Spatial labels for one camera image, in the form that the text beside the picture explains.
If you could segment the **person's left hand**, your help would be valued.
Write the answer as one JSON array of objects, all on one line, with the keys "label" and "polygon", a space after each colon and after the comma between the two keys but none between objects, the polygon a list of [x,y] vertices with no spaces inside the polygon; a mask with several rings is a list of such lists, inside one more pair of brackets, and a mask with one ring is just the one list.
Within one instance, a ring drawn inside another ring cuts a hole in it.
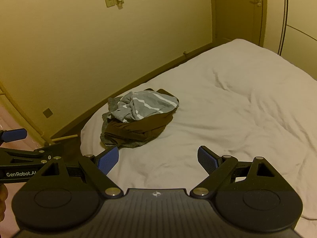
[{"label": "person's left hand", "polygon": [[6,200],[8,198],[8,189],[4,184],[0,185],[0,222],[5,218]]}]

